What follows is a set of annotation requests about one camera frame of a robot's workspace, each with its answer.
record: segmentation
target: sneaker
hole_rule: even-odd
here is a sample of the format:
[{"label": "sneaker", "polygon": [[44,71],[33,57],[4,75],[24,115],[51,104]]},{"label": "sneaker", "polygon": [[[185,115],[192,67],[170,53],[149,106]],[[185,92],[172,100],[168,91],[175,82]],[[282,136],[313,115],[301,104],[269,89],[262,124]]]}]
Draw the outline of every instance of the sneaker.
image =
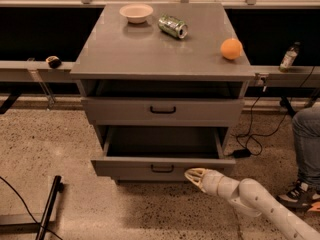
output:
[{"label": "sneaker", "polygon": [[287,208],[308,209],[312,203],[320,201],[320,193],[308,184],[297,181],[295,188],[285,195],[277,196],[277,201]]}]

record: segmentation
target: open drawer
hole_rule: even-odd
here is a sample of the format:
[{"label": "open drawer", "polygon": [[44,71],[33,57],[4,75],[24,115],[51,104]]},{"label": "open drawer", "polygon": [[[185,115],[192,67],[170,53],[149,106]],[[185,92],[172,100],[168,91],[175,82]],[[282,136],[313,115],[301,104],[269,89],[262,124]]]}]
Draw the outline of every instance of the open drawer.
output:
[{"label": "open drawer", "polygon": [[216,126],[237,124],[244,102],[231,99],[85,98],[97,125]]},{"label": "open drawer", "polygon": [[187,169],[203,167],[229,174],[235,160],[220,159],[212,127],[109,127],[106,156],[92,160],[98,176],[115,181],[187,181]]}]

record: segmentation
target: soda can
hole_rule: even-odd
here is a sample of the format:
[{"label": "soda can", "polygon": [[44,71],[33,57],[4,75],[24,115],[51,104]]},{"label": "soda can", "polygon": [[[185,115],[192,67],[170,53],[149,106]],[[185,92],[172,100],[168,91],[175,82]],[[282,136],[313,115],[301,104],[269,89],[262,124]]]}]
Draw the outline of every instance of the soda can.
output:
[{"label": "soda can", "polygon": [[184,21],[166,14],[161,16],[158,26],[162,31],[175,38],[183,39],[188,34],[188,26]]}]

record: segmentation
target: small ball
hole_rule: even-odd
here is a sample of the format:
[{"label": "small ball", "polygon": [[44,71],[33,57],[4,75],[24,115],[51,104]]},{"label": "small ball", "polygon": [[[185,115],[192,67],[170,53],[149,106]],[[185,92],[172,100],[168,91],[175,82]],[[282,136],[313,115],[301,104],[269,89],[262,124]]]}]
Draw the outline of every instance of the small ball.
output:
[{"label": "small ball", "polygon": [[228,60],[234,60],[241,55],[242,44],[239,40],[234,38],[226,39],[220,48],[221,54]]}]

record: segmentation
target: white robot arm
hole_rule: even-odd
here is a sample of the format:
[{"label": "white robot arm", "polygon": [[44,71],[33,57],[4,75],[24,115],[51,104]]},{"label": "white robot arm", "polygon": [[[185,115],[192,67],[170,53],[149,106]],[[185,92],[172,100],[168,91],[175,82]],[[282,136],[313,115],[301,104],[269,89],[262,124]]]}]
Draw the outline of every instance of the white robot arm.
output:
[{"label": "white robot arm", "polygon": [[281,205],[259,182],[237,181],[218,171],[194,168],[185,176],[204,193],[226,199],[239,212],[251,217],[266,216],[289,240],[320,239],[320,233]]}]

